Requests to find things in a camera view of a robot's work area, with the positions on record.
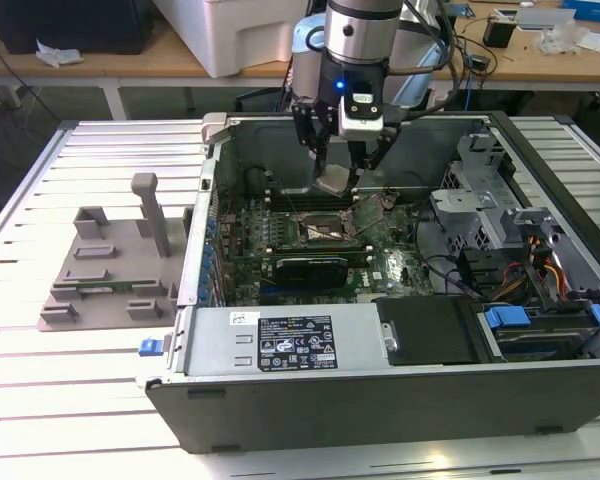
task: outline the yellow wire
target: yellow wire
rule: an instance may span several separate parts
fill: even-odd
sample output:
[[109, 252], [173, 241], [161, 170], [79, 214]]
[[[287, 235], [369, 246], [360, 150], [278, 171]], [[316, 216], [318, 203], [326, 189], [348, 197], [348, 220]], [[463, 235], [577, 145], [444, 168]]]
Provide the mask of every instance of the yellow wire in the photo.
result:
[[522, 283], [526, 279], [527, 279], [527, 277], [520, 277], [518, 280], [516, 280], [511, 285], [509, 285], [507, 288], [505, 288], [503, 291], [501, 291], [498, 295], [496, 295], [495, 297], [493, 297], [493, 299], [497, 300], [497, 299], [501, 298], [502, 296], [506, 295], [507, 293], [512, 292], [513, 290], [515, 290], [516, 288], [518, 288], [520, 285], [522, 285]]
[[557, 270], [555, 268], [553, 268], [551, 265], [545, 265], [544, 268], [546, 268], [547, 270], [550, 270], [555, 275], [556, 288], [558, 289], [558, 295], [560, 295], [560, 298], [564, 299], [564, 297], [562, 296], [562, 289], [560, 288], [560, 275], [558, 275]]

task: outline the table leg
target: table leg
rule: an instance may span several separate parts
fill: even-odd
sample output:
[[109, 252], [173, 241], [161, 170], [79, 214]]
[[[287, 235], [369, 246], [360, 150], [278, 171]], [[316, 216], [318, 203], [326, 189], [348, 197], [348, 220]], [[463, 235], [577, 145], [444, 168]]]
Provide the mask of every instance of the table leg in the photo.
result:
[[5, 86], [2, 88], [2, 97], [9, 108], [12, 110], [17, 110], [22, 106], [22, 102], [20, 101], [20, 97], [18, 96], [18, 87], [14, 86]]
[[182, 89], [183, 93], [184, 93], [184, 102], [185, 105], [187, 106], [187, 112], [188, 113], [193, 113], [196, 109], [196, 105], [195, 103], [193, 103], [193, 91], [191, 87], [184, 87]]
[[111, 117], [114, 120], [128, 120], [129, 117], [127, 111], [124, 108], [122, 98], [120, 97], [120, 89], [115, 85], [103, 86], [101, 88], [104, 90], [104, 94], [107, 97]]

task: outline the sticker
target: sticker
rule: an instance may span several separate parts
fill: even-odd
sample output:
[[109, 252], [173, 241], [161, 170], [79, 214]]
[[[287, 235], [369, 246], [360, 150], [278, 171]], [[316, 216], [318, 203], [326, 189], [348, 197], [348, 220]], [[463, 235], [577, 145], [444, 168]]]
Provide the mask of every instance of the sticker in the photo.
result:
[[257, 325], [260, 312], [231, 312], [229, 325]]
[[263, 372], [338, 368], [331, 317], [260, 318], [258, 368]]

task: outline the white paper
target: white paper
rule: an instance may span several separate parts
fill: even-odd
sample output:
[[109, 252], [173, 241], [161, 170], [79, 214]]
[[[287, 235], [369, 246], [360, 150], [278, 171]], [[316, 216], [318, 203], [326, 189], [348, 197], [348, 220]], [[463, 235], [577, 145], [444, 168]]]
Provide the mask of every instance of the white paper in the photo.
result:
[[589, 32], [577, 43], [579, 47], [588, 50], [600, 50], [600, 33]]
[[84, 61], [84, 58], [80, 56], [78, 50], [58, 50], [57, 48], [47, 47], [38, 42], [38, 51], [36, 57], [42, 60], [47, 65], [51, 65], [55, 68], [60, 68], [60, 65], [71, 65], [73, 63], [80, 63]]
[[257, 325], [260, 312], [230, 312], [229, 325]]

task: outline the white storage box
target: white storage box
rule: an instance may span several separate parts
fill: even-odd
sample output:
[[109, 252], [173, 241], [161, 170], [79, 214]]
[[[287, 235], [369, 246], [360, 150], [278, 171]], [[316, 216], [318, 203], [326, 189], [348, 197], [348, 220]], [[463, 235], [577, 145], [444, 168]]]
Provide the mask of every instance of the white storage box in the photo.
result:
[[307, 0], [154, 0], [214, 78], [291, 58]]

